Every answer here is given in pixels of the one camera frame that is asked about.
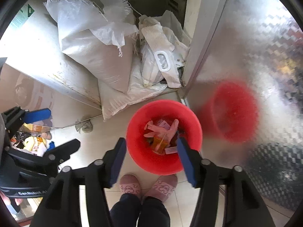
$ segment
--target plastic bag handle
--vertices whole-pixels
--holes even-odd
[[[160,59],[158,57],[159,54],[163,54],[164,55],[164,57],[166,59],[166,62],[167,62],[167,68],[163,68],[162,67]],[[159,68],[160,72],[167,72],[167,71],[169,71],[171,69],[171,62],[169,61],[169,56],[168,56],[168,54],[165,51],[159,50],[159,51],[154,52],[154,57],[156,59],[156,63],[158,65],[158,68]]]

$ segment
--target dark pants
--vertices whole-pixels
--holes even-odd
[[[114,227],[170,227],[169,213],[163,203],[147,197],[143,204],[136,195],[123,194],[110,210]]]

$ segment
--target red plastic basin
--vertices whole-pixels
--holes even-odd
[[[188,107],[172,100],[153,101],[141,107],[128,124],[126,144],[132,159],[142,169],[158,175],[175,174],[183,170],[178,153],[155,154],[143,136],[145,124],[161,118],[178,119],[179,127],[184,130],[190,148],[200,151],[202,129],[198,118]]]

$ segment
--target red bucket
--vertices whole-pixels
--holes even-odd
[[[179,127],[184,130],[190,148],[200,151],[202,129],[196,115],[185,105],[172,100],[158,100],[141,107],[131,118],[126,131],[126,144],[132,159],[142,169],[158,174],[170,175],[183,170],[178,153],[155,154],[143,136],[145,124],[159,119],[179,120]]]
[[[217,86],[198,117],[205,135],[245,142],[257,128],[257,101],[245,84],[225,81]]]

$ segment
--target hand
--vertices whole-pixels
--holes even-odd
[[[4,201],[5,205],[11,204],[10,199],[7,196],[5,196],[1,191],[0,191],[0,196],[1,196],[2,200]],[[17,199],[17,198],[15,199],[15,202],[18,206],[22,203],[22,201],[23,201],[23,199]]]

